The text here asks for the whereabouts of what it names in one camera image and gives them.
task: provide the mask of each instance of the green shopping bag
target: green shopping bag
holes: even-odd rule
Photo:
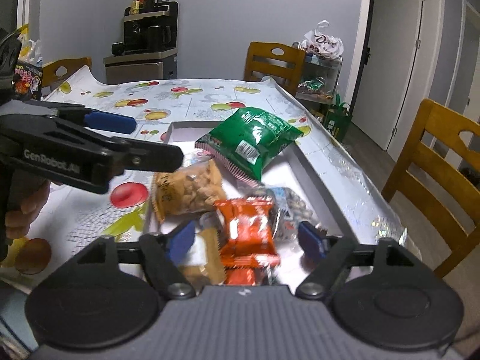
[[[349,108],[344,107],[347,103],[340,103],[340,95],[335,96],[335,104],[331,105],[323,118],[322,124],[327,131],[339,142],[345,138],[345,134],[352,120]]]

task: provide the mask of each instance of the gray ribbed surface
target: gray ribbed surface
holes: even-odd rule
[[[43,347],[32,360],[85,359]],[[168,303],[152,328],[89,360],[438,360],[435,351],[392,353],[343,332],[319,302],[286,286],[208,286],[200,297]],[[450,351],[443,359],[461,359]]]

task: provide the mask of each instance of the white plastic bag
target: white plastic bag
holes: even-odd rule
[[[338,59],[343,54],[343,42],[340,38],[323,33],[329,25],[328,21],[323,20],[315,29],[308,31],[300,43],[302,49],[321,57]]]

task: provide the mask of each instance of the wooden floor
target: wooden floor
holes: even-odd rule
[[[354,124],[349,127],[343,144],[381,191],[395,164],[393,159]],[[420,169],[411,168],[410,171],[434,192],[467,231],[473,230],[473,222],[442,187]],[[392,199],[391,206],[408,228],[409,236],[422,253],[423,262],[430,268],[436,268],[450,252],[443,239],[423,214],[399,192]],[[445,281],[459,293],[465,305],[464,322],[458,334],[461,338],[480,328],[480,246],[448,274]],[[455,345],[464,356],[471,354],[478,346],[480,333]]]

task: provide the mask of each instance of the finger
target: finger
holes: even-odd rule
[[[25,198],[21,202],[20,209],[24,214],[29,214],[36,211],[38,208],[42,208],[49,199],[49,194],[50,182],[45,180],[36,192],[32,193],[28,198]]]
[[[6,227],[23,227],[30,225],[40,214],[43,205],[37,207],[34,211],[24,214],[21,211],[9,211],[5,215]]]
[[[10,239],[18,239],[25,237],[30,230],[30,225],[28,226],[21,226],[21,227],[7,227],[6,228],[6,236]]]

